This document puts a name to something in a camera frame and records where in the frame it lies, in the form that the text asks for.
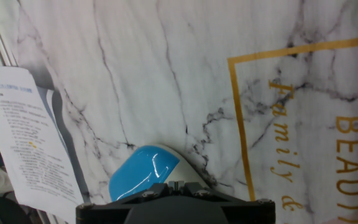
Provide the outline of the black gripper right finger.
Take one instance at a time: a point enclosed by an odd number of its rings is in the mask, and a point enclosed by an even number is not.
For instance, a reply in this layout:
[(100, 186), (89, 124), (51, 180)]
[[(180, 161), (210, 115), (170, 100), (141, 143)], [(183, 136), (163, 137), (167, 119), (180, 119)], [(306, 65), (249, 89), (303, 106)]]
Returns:
[(200, 218), (207, 223), (275, 223), (275, 202), (270, 199), (244, 201), (198, 182), (177, 182), (176, 194), (182, 200), (180, 211), (192, 221)]

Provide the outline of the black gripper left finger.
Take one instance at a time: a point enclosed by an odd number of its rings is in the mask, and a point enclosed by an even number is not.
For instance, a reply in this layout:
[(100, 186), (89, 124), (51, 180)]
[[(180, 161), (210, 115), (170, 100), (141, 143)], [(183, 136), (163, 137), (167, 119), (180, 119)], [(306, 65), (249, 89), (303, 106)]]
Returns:
[(83, 203), (76, 207), (76, 224), (124, 223), (133, 208), (172, 196), (175, 187), (175, 182), (153, 184), (149, 189), (105, 205)]

